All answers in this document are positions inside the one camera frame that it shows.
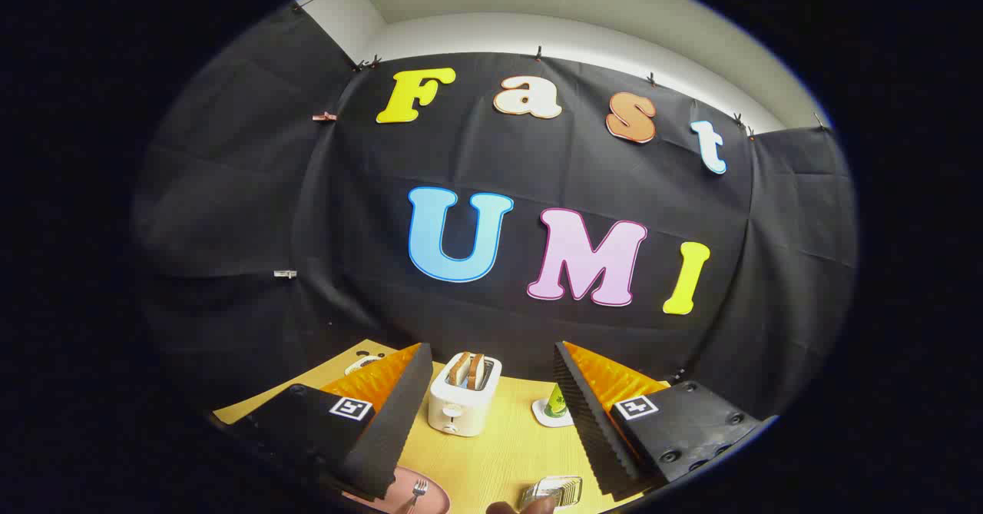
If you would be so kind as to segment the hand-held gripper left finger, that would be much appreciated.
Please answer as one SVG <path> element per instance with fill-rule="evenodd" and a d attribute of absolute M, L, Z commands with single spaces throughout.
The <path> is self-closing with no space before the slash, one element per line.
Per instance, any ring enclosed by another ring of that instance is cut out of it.
<path fill-rule="evenodd" d="M 382 499 L 431 381 L 431 347 L 414 343 L 326 383 L 300 381 L 340 350 L 338 342 L 211 347 L 207 405 L 221 410 L 273 391 L 235 422 L 219 419 L 219 429 L 313 492 Z"/>

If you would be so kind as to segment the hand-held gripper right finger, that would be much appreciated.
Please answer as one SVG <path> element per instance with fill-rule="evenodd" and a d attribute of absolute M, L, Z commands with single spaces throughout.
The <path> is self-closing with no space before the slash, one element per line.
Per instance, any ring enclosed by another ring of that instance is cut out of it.
<path fill-rule="evenodd" d="M 776 422 L 702 383 L 668 385 L 574 343 L 555 344 L 552 373 L 600 492 L 615 500 L 677 489 Z"/>

